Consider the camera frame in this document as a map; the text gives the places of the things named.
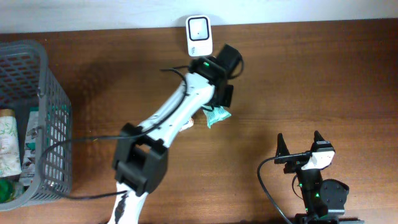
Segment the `green lidded jar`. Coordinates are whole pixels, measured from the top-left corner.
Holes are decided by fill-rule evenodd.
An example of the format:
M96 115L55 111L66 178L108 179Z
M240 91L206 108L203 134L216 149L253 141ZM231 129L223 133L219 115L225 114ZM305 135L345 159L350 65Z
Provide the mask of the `green lidded jar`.
M20 182L1 179L1 203L13 201L19 198L24 192L25 188Z

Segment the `green wipes packet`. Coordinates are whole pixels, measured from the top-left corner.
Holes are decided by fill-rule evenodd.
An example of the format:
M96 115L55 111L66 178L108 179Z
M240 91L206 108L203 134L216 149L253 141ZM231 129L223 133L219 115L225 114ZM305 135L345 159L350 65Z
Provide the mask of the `green wipes packet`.
M55 118L51 123L55 128L47 125L47 133L49 138L45 140L44 149L55 144L56 142L66 140L68 136L67 124L69 123L70 110L63 105L61 110L56 106L52 106L52 114L47 113L47 119ZM39 139L39 108L31 107L29 111L29 119L27 123L27 131L24 141L24 158L22 162L22 173L19 177L19 182L28 189L33 183L35 175L35 154L37 147L37 140Z

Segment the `white cream tube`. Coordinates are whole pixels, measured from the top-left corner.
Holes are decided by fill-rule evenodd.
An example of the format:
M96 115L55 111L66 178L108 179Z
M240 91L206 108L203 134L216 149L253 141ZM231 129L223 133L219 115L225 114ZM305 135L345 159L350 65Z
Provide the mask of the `white cream tube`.
M1 110L1 178L22 172L15 112Z

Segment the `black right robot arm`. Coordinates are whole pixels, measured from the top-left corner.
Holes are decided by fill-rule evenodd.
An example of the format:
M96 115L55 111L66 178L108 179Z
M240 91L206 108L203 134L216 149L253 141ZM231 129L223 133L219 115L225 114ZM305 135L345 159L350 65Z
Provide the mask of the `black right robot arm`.
M275 163L284 165L285 174L295 174L306 212L295 215L297 223L364 223L342 218L349 186L336 179L324 179L321 171L331 165L335 149L318 131L310 150L291 154L281 133L277 135Z

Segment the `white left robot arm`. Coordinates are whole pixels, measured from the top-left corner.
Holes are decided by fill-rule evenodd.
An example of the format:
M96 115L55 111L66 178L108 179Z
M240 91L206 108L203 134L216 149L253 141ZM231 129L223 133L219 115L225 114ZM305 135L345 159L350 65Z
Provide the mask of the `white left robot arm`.
M243 66L241 53L228 44L216 57L192 60L179 87L152 116L122 127L112 162L119 195L110 223L138 222L146 197L165 176L169 147L183 125L202 108L230 107L234 87L228 81Z

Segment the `teal snack packet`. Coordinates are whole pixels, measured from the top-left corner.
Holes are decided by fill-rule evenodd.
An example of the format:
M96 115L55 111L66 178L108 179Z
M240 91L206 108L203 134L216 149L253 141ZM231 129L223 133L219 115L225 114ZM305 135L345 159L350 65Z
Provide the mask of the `teal snack packet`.
M211 128L215 123L231 117L231 113L225 110L222 106L220 107L203 106L202 110L206 116L206 122L209 128Z

